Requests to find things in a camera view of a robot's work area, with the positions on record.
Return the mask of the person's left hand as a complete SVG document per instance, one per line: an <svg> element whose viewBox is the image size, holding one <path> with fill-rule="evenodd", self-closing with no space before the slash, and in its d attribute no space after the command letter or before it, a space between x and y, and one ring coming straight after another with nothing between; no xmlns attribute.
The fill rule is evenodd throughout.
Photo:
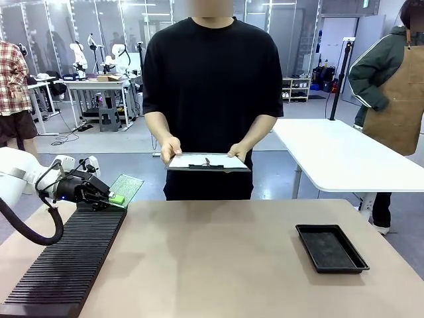
<svg viewBox="0 0 424 318"><path fill-rule="evenodd" d="M248 147L240 142L231 146L228 151L228 156L231 158L237 157L241 162L245 162L248 152Z"/></svg>

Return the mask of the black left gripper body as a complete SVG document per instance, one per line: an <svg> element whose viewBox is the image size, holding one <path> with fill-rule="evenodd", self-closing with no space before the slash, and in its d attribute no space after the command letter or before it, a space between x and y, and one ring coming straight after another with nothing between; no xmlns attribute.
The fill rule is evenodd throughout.
<svg viewBox="0 0 424 318"><path fill-rule="evenodd" d="M107 186L97 176L77 170L58 182L54 198L70 202L93 202L84 195L85 186L88 184L96 187Z"/></svg>

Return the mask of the person's right hand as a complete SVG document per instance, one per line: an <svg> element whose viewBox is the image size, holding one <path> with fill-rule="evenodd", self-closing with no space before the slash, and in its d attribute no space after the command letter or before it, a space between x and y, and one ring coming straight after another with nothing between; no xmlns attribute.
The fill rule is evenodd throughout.
<svg viewBox="0 0 424 318"><path fill-rule="evenodd" d="M182 153L180 140L174 136L167 136L160 141L161 159L165 165L168 165L175 155Z"/></svg>

